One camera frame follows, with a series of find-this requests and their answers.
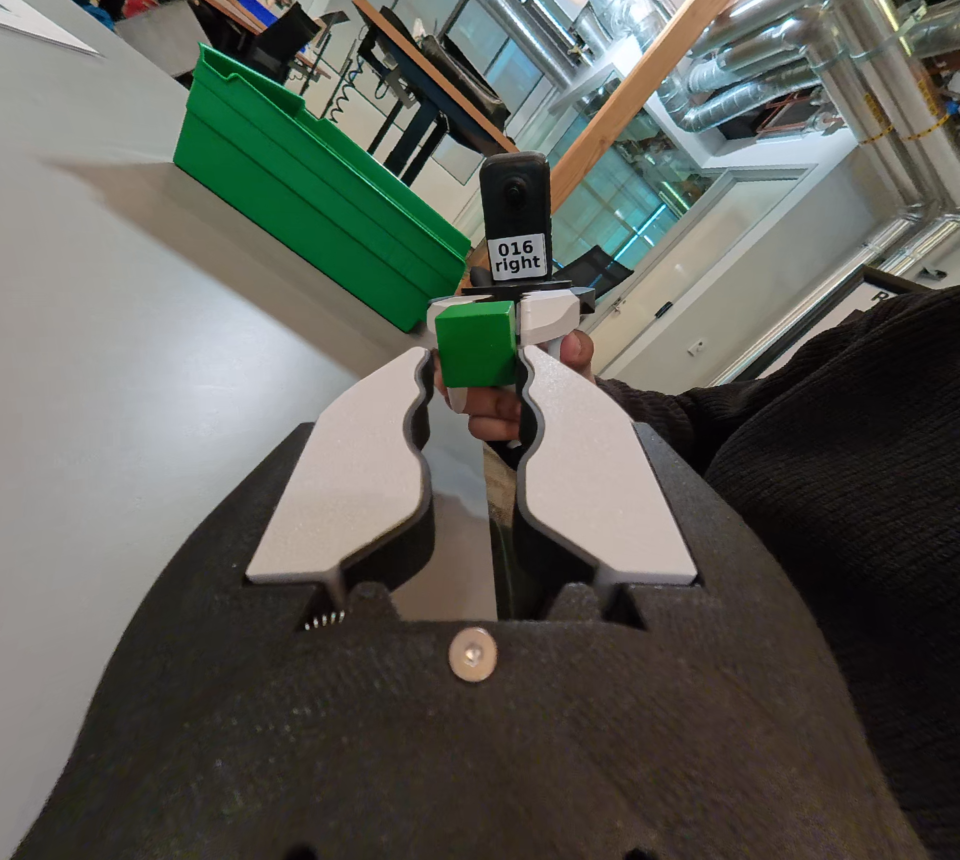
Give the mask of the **silver ventilation ducts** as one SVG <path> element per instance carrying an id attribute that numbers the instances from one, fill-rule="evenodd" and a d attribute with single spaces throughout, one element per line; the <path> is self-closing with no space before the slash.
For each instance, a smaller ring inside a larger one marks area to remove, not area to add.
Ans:
<path id="1" fill-rule="evenodd" d="M 906 17 L 892 0 L 733 0 L 687 54 L 756 47 L 748 62 L 766 61 L 790 51 L 770 45 L 794 21 L 798 44 L 791 50 L 837 109 L 852 111 L 859 123 L 868 115 L 875 121 L 873 134 L 859 134 L 860 145 L 893 144 L 894 163 L 917 195 L 957 207 L 958 145 L 922 62 L 958 49 L 958 0 Z"/>

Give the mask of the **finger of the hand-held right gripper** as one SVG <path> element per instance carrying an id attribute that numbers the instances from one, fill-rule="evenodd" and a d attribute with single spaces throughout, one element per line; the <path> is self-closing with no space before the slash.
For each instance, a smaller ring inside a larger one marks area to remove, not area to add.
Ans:
<path id="1" fill-rule="evenodd" d="M 574 293 L 527 293 L 519 302 L 519 344 L 538 346 L 570 334 L 581 321 Z"/>
<path id="2" fill-rule="evenodd" d="M 436 331 L 438 316 L 446 310 L 451 307 L 474 303 L 476 300 L 477 297 L 474 296 L 451 296 L 432 302 L 426 313 L 426 331 Z"/>

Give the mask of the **laminated paper sheet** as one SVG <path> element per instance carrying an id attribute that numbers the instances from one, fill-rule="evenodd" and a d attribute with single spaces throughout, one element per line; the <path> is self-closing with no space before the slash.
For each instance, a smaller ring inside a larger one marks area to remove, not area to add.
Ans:
<path id="1" fill-rule="evenodd" d="M 1 29 L 84 55 L 101 55 L 25 0 L 1 0 Z"/>

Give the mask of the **person's right forearm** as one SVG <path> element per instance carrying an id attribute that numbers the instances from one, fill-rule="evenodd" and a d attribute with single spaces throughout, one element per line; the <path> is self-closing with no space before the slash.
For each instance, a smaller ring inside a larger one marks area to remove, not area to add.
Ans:
<path id="1" fill-rule="evenodd" d="M 629 417 L 649 425 L 680 458 L 705 472 L 727 441 L 760 409 L 764 381 L 695 388 L 678 395 L 643 391 L 616 379 L 596 385 Z"/>

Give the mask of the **grey desk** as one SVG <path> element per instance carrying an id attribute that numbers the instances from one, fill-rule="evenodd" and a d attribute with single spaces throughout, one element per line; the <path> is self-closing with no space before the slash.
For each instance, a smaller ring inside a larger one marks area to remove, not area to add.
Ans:
<path id="1" fill-rule="evenodd" d="M 294 429 L 419 342 L 173 163 L 186 89 L 2 29 L 2 858 L 151 585 Z"/>

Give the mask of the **black mesh office chair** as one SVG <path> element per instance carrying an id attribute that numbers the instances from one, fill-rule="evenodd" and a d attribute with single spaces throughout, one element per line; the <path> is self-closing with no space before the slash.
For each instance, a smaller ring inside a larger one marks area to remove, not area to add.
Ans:
<path id="1" fill-rule="evenodd" d="M 599 301 L 634 274 L 634 270 L 607 254 L 600 246 L 592 246 L 566 264 L 558 264 L 555 276 L 569 280 L 577 288 L 591 289 Z"/>

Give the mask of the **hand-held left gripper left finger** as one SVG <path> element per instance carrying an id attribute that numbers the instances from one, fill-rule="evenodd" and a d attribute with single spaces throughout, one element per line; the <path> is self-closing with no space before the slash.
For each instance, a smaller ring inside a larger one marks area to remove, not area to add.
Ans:
<path id="1" fill-rule="evenodd" d="M 255 585 L 315 583 L 342 608 L 388 543 L 418 529 L 431 506 L 427 406 L 433 361 L 404 351 L 319 415 L 251 560 Z"/>

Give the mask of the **small green cube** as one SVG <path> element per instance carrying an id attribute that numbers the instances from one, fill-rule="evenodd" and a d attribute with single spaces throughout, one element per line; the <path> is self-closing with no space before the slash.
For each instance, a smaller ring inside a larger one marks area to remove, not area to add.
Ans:
<path id="1" fill-rule="evenodd" d="M 438 358 L 448 389 L 508 387 L 516 380 L 516 304 L 482 301 L 451 307 L 436 322 Z"/>

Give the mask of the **wooden ceiling beam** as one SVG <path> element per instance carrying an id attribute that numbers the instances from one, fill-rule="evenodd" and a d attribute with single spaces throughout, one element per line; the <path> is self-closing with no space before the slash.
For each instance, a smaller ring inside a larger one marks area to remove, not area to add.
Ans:
<path id="1" fill-rule="evenodd" d="M 552 217 L 691 50 L 705 28 L 732 1 L 685 0 L 652 43 L 642 48 L 637 63 L 552 168 Z"/>

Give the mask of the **green plastic bin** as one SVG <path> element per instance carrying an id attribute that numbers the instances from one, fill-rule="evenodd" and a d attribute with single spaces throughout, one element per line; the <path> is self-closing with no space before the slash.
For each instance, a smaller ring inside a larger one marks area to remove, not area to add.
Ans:
<path id="1" fill-rule="evenodd" d="M 455 293 L 468 237 L 286 86 L 199 51 L 178 168 L 402 331 Z"/>

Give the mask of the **white cabinet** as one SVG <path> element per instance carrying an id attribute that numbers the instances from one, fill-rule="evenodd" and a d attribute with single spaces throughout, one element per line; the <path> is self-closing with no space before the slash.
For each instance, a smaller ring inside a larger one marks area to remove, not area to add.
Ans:
<path id="1" fill-rule="evenodd" d="M 596 374 L 671 394 L 709 385 L 898 210 L 858 154 L 827 173 L 731 170 L 718 181 L 598 307 Z"/>

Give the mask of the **person's right hand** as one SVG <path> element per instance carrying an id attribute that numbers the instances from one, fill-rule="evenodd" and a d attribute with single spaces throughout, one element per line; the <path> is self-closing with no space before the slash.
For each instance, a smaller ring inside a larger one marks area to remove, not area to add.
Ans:
<path id="1" fill-rule="evenodd" d="M 592 359 L 593 340 L 582 330 L 575 329 L 558 341 L 558 358 L 570 370 L 587 381 L 594 382 Z M 472 387 L 464 395 L 450 393 L 443 381 L 438 351 L 433 351 L 434 386 L 447 406 L 456 414 L 465 416 L 469 433 L 485 443 L 511 444 L 520 438 L 522 400 L 514 389 L 501 387 Z"/>

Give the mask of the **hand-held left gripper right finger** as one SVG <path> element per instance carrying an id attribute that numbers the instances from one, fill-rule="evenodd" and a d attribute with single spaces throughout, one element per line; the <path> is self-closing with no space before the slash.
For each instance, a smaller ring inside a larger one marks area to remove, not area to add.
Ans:
<path id="1" fill-rule="evenodd" d="M 688 542 L 628 414 L 537 346 L 517 355 L 516 616 L 546 616 L 567 585 L 614 614 L 632 588 L 696 588 Z"/>

